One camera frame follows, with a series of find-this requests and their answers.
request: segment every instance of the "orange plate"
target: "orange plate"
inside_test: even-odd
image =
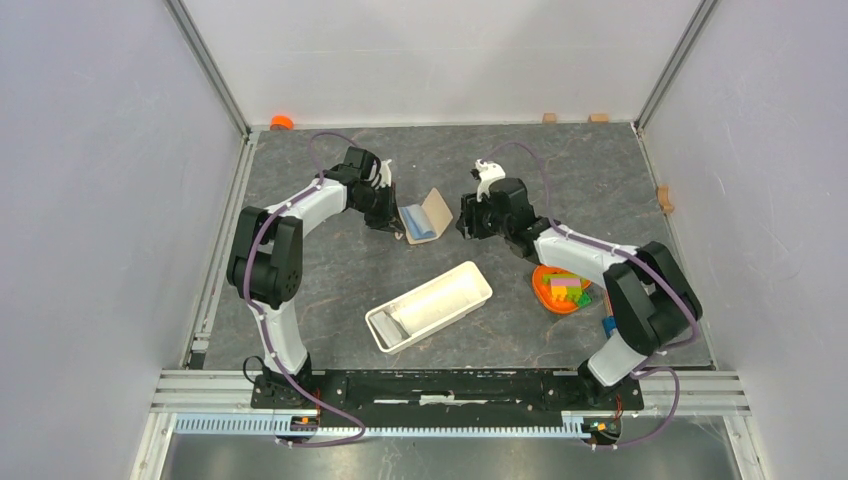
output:
[[[536,297],[542,302],[542,305],[545,306],[548,310],[559,313],[561,315],[568,315],[569,313],[574,313],[577,311],[578,307],[576,303],[570,302],[568,300],[554,300],[554,297],[551,295],[551,286],[545,285],[544,275],[548,275],[551,273],[571,273],[568,270],[563,270],[561,268],[548,267],[546,265],[539,265],[536,267],[536,270],[533,270],[533,291],[536,292]],[[589,280],[585,278],[580,279],[580,287],[583,290],[589,288],[589,285],[592,284]]]

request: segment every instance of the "gray stone surface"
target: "gray stone surface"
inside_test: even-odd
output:
[[[553,216],[580,232],[617,243],[671,244],[654,186],[636,138],[626,124],[496,125],[349,129],[382,159],[392,159],[399,205],[420,203],[432,187],[454,217],[459,197],[472,192],[474,160],[509,140],[529,143],[545,159],[554,190]],[[307,154],[313,132],[263,132],[259,137],[244,205],[266,206],[293,195],[314,176]],[[338,163],[346,144],[316,141],[324,165]],[[536,165],[514,147],[499,162],[524,180],[537,213],[546,215]],[[472,260],[491,284],[480,309],[398,355],[376,346],[365,312],[437,275]],[[301,336],[316,368],[576,367],[605,341],[601,291],[592,305],[569,316],[547,311],[536,299],[534,266],[514,257],[500,238],[463,240],[450,228],[431,243],[410,246],[369,230],[348,211],[307,237],[304,279],[296,298]],[[259,334],[235,289],[224,286],[206,357],[207,369],[237,369],[262,353]],[[703,341],[671,352],[663,363],[706,365]]]

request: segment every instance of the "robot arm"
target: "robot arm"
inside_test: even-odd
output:
[[[297,374],[308,361],[294,307],[303,276],[303,238],[321,222],[348,208],[364,213],[370,228],[402,232],[389,162],[381,162],[367,150],[350,147],[343,163],[324,172],[323,182],[315,179],[287,200],[266,208],[246,207],[239,214],[227,264],[227,281],[244,298],[247,259],[256,235],[272,212],[284,205],[288,207],[261,240],[262,245],[273,242],[273,247],[271,253],[256,254],[250,297],[264,310],[262,321],[262,314],[251,307],[262,335],[275,346],[282,365],[292,374]],[[263,346],[265,365],[277,371],[266,342]]]
[[[517,256],[569,270],[609,293],[617,333],[578,369],[592,384],[592,390],[616,386],[647,357],[683,333],[689,323],[664,291],[656,288],[649,292],[654,282],[646,272],[623,256],[587,243],[614,247],[647,263],[683,299],[694,317],[700,319],[701,304],[665,245],[657,242],[640,248],[615,245],[562,225],[559,228],[567,234],[563,236],[551,227],[547,218],[536,216],[524,182],[506,177],[495,163],[478,160],[475,167],[471,174],[480,182],[477,192],[462,196],[461,214],[456,223],[463,237],[482,239],[499,235]]]

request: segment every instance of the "blue sponge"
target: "blue sponge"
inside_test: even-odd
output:
[[[400,207],[399,210],[400,214],[403,215],[403,222],[406,224],[409,236],[413,240],[426,240],[436,236],[436,231],[421,205]]]

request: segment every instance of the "cardboard piece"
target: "cardboard piece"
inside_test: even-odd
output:
[[[403,222],[403,228],[406,229],[406,241],[409,242],[410,245],[418,245],[419,243],[427,243],[437,240],[443,233],[445,233],[445,230],[447,230],[453,220],[453,213],[451,213],[450,208],[448,208],[448,204],[445,203],[445,199],[442,198],[442,194],[439,193],[439,190],[435,188],[430,190],[430,193],[427,194],[427,198],[425,198],[424,202],[421,204],[421,209],[424,210],[424,213],[427,215],[427,220],[429,220],[430,225],[433,226],[433,232],[435,232],[436,236],[432,238],[413,240],[412,236],[409,235],[409,227],[406,225],[406,220],[404,220],[403,215],[401,215],[400,220]]]

